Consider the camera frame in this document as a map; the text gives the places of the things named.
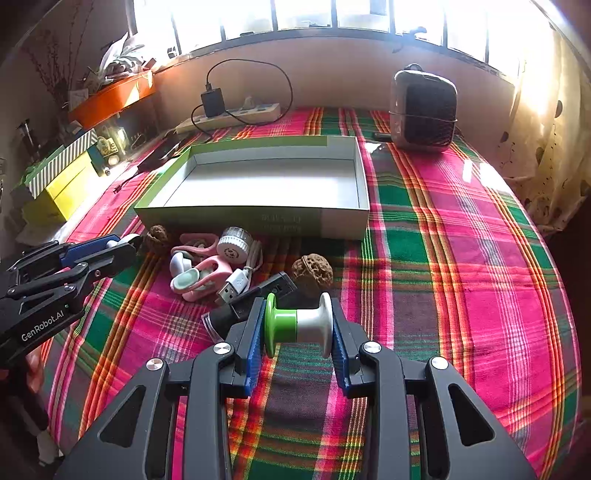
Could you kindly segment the person's left hand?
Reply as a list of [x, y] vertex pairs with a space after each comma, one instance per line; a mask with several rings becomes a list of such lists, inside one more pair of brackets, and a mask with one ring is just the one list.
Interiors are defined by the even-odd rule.
[[26, 382], [33, 395], [37, 395], [44, 382], [44, 364], [41, 347], [37, 347], [26, 355]]

